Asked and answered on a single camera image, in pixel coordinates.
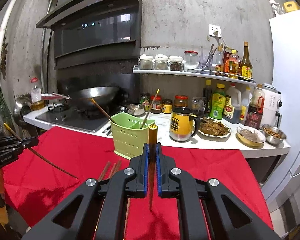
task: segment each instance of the range hood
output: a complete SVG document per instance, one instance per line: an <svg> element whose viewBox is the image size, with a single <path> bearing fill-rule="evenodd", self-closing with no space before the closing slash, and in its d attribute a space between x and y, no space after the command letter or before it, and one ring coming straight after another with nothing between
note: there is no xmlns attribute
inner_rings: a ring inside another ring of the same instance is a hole
<svg viewBox="0 0 300 240"><path fill-rule="evenodd" d="M132 73L140 57L141 17L142 0L58 0L36 27L54 31L57 70L89 65L102 73L104 62L119 61L131 65L124 73Z"/></svg>

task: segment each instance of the red tablecloth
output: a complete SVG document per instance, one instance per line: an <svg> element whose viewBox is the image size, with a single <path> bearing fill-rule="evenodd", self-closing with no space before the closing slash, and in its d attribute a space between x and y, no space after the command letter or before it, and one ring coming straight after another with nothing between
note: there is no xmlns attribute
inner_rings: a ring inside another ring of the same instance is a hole
<svg viewBox="0 0 300 240"><path fill-rule="evenodd" d="M129 165L128 160L114 153L110 138L55 127L40 136L39 141L35 149L40 154L79 180L53 168L28 150L18 161L6 166L6 202L18 210L31 227L86 179L97 179L107 161L113 165L120 159L120 169ZM219 179L272 228L259 185L239 150L162 147L162 152L197 179ZM155 191L150 212L148 198L132 199L126 239L179 239L176 200L159 199Z"/></svg>

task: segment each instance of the white countertop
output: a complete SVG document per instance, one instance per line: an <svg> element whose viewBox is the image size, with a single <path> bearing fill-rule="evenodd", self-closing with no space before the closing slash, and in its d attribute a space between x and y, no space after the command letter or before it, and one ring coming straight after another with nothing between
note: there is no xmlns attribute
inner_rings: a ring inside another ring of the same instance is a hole
<svg viewBox="0 0 300 240"><path fill-rule="evenodd" d="M47 110L48 108L44 107L43 109L32 111L29 114L24 115L23 119L25 122L45 130L49 130L54 126L63 127L61 125L55 125L55 124L51 124L48 122L35 119L36 116L45 113ZM236 129L241 124L232 124L224 119L222 119L222 122L232 129L231 134L227 138L223 138L223 139L211 138L197 132L197 134L191 137L188 141L177 142L172 140L169 136L171 114L150 113L148 119L155 120L155 124L158 126L158 142L160 142L161 145L163 146L196 148L196 149L239 149L242 152L243 156L247 159L285 155L290 150L290 145L286 141L282 142L279 146L272 146L267 142L265 142L262 147L248 147L242 144L241 141L239 141L236 138ZM96 136L112 138L112 136L107 136L106 133L102 133L109 125L110 122L105 124L100 130L98 130L95 133L90 133L90 132L81 131L77 129L71 129L67 127L63 127L63 128L79 131L83 133L93 134Z"/></svg>

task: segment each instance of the yellow mug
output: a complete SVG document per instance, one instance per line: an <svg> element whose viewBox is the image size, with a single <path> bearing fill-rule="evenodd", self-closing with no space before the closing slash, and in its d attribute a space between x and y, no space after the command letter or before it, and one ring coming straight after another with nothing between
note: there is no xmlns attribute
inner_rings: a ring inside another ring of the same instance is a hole
<svg viewBox="0 0 300 240"><path fill-rule="evenodd" d="M170 121L170 137L179 142L188 140L197 132L197 122L198 119L193 115L191 109L186 107L174 108Z"/></svg>

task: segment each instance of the green bottle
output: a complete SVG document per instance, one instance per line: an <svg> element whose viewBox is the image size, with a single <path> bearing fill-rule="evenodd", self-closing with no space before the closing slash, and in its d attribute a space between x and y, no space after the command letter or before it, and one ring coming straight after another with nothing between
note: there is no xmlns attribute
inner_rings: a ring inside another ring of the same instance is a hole
<svg viewBox="0 0 300 240"><path fill-rule="evenodd" d="M224 84L217 84L217 89L213 92L211 99L210 117L221 120L223 108L226 104L226 93L224 91Z"/></svg>

